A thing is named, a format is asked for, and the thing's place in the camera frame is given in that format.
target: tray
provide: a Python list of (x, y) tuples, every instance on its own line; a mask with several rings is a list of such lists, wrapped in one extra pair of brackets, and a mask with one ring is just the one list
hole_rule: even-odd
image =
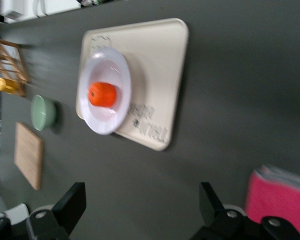
[[(85, 33), (79, 80), (89, 57), (101, 47), (113, 47), (125, 57), (132, 95), (127, 116), (115, 131), (156, 151), (171, 141), (189, 31), (178, 18), (129, 24)], [(78, 93), (77, 115), (83, 119)]]

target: yellow mug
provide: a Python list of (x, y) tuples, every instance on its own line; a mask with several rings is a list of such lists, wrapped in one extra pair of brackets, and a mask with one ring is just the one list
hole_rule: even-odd
[(19, 89), (19, 83), (12, 79), (0, 77), (0, 91), (15, 94)]

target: wooden cutting board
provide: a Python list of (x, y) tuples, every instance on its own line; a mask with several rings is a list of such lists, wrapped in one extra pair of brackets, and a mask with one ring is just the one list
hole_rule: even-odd
[(44, 142), (21, 122), (15, 125), (14, 163), (35, 190), (41, 187)]

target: folded towel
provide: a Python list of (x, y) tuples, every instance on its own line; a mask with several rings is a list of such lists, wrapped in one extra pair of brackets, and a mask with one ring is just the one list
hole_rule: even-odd
[(245, 212), (257, 223), (265, 216), (284, 218), (300, 233), (300, 176), (273, 166), (255, 170), (249, 180)]

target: red cloth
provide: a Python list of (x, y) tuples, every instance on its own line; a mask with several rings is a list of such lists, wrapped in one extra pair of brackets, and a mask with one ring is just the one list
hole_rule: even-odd
[(254, 222), (265, 216), (288, 220), (300, 233), (300, 190), (253, 173), (250, 177), (245, 212)]

